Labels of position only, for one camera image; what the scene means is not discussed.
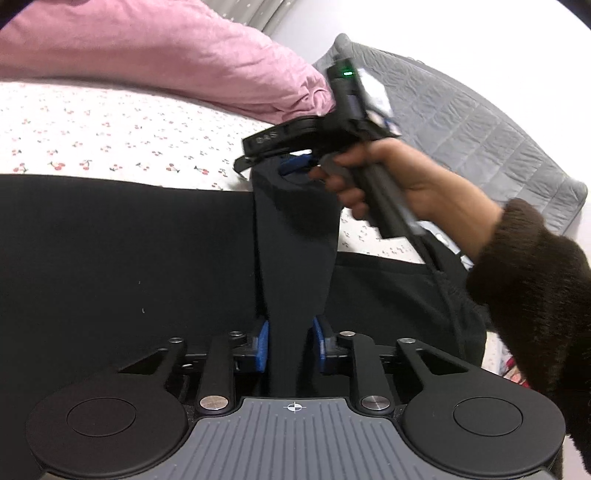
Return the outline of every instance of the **gray ribbed plate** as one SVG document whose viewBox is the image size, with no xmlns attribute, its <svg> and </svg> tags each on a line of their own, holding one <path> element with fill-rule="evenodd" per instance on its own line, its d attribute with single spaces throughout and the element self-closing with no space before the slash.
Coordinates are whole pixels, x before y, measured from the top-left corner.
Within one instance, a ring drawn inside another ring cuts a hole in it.
<svg viewBox="0 0 591 480">
<path fill-rule="evenodd" d="M 420 459 L 391 422 L 358 415 L 342 398 L 247 398 L 237 412 L 200 420 L 173 456 L 128 480 L 461 478 Z"/>
</svg>

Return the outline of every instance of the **fingers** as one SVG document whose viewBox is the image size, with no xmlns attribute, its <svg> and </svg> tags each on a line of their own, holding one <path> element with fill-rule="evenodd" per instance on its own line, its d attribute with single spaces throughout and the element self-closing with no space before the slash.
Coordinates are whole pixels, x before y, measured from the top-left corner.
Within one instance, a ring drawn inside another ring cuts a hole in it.
<svg viewBox="0 0 591 480">
<path fill-rule="evenodd" d="M 365 193 L 361 189 L 353 188 L 344 190 L 339 193 L 340 202 L 347 208 L 353 208 L 358 203 L 362 203 L 365 198 Z"/>
<path fill-rule="evenodd" d="M 357 144 L 341 155 L 334 158 L 334 162 L 341 167 L 360 167 L 368 161 L 367 145 Z"/>
<path fill-rule="evenodd" d="M 308 176 L 312 180 L 326 180 L 329 177 L 329 175 L 320 167 L 312 168 L 312 170 L 310 170 L 308 173 Z"/>
<path fill-rule="evenodd" d="M 351 215 L 356 220 L 363 220 L 369 212 L 369 206 L 367 203 L 358 203 L 351 207 Z"/>
</svg>

